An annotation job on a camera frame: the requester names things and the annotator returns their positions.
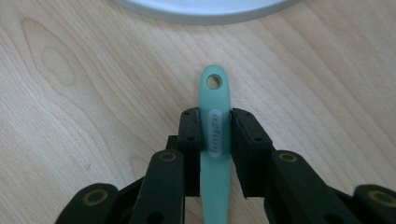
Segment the circular joint hole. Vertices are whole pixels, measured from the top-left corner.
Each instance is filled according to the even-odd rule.
[[[163,221],[163,213],[161,212],[152,212],[148,215],[146,221],[148,224],[158,224]]]
[[[324,215],[324,219],[329,224],[343,224],[344,221],[339,216],[335,214],[326,214]]]
[[[221,87],[221,77],[219,75],[213,74],[207,78],[206,81],[207,87],[212,90],[217,90]]]
[[[386,207],[396,207],[396,198],[380,190],[370,190],[369,197],[376,203]]]
[[[87,206],[95,206],[99,203],[102,203],[108,196],[108,193],[104,189],[94,189],[88,192],[82,201]]]
[[[297,161],[297,157],[295,157],[294,155],[284,152],[279,154],[278,156],[282,161],[287,161],[287,162],[295,162]]]
[[[172,152],[164,152],[161,154],[160,159],[162,161],[174,161],[176,159],[176,155]]]

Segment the green plastic spatula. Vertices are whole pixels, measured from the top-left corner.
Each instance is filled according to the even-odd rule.
[[[211,87],[211,80],[217,81]],[[230,88],[224,69],[208,66],[201,76],[199,112],[203,137],[201,194],[205,224],[227,223],[231,180]]]

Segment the wood grain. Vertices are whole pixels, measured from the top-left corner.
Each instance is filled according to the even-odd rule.
[[[0,219],[53,223],[96,182],[119,189],[197,106],[202,70],[276,148],[346,193],[396,190],[396,2],[304,0],[271,16],[190,26],[102,1],[0,2]],[[199,199],[186,223],[202,223]],[[230,223],[268,223],[235,174]]]

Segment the mint green plastic tool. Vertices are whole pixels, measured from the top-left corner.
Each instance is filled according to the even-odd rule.
[[[217,81],[210,87],[208,81]],[[231,180],[231,103],[224,69],[208,66],[201,76],[199,112],[203,137],[201,195],[205,224],[227,223]]]

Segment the light wood surface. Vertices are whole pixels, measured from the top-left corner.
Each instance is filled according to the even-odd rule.
[[[190,26],[109,0],[0,1],[0,222],[53,223],[80,189],[144,175],[212,63],[233,106],[330,186],[396,190],[395,12],[394,0],[304,0]],[[188,199],[186,223],[202,222]],[[229,223],[268,223],[235,174]]]

